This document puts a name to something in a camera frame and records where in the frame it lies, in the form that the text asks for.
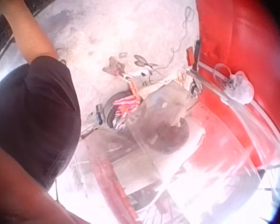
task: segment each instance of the red and white striped cloth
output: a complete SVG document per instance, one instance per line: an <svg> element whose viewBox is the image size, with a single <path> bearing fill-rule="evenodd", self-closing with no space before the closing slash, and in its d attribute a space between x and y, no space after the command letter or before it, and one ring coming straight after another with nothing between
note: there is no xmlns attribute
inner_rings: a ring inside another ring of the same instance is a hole
<svg viewBox="0 0 280 224"><path fill-rule="evenodd" d="M125 117L128 113L133 112L140 105L140 100L137 100L134 95L124 97L113 102L114 106L119 106L115 116Z"/></svg>

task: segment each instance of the black tire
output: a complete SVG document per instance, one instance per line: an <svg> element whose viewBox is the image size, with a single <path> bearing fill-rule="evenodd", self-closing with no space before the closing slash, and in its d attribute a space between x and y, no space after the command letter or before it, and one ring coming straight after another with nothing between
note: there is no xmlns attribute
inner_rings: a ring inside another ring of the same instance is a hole
<svg viewBox="0 0 280 224"><path fill-rule="evenodd" d="M118 92L107 101L107 103L104 106L104 115L105 115L105 121L106 121L107 125L109 126L109 128L114 128L113 120L115 118L115 112L118 109L118 106L114 106L113 102L117 99L121 99L121 98L128 97L131 95L132 95L132 92L129 90L123 91L123 92Z"/></svg>

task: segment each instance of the cable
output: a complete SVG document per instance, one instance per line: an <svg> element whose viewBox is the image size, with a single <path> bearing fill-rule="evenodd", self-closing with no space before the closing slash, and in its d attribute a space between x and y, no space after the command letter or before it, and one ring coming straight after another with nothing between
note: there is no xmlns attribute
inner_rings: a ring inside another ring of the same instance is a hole
<svg viewBox="0 0 280 224"><path fill-rule="evenodd" d="M170 61L168 62L168 64L165 66L165 67L160 67L160 68L156 68L156 69L153 69L153 72L157 72L159 73L160 75L162 75L159 71L157 70L160 70L160 69L166 69L169 67L169 65L173 62L173 59L175 57L175 54L180 51L181 47L182 47L182 42L186 39L186 37L188 36L188 27L187 27L187 24L189 22L192 22L194 17L195 17L195 11L194 9L192 9L190 6L187 6L185 8L185 12L184 12L184 15L185 15L185 20L182 22L182 28L185 29L185 35L183 36L183 38L180 40L179 42L179 46L176 50L174 50L174 48L171 48L170 51L172 52L172 56L171 56L171 59ZM148 80L149 80L149 83L150 84L153 84L151 82L151 79L150 79L151 75L149 75L148 77Z"/></svg>

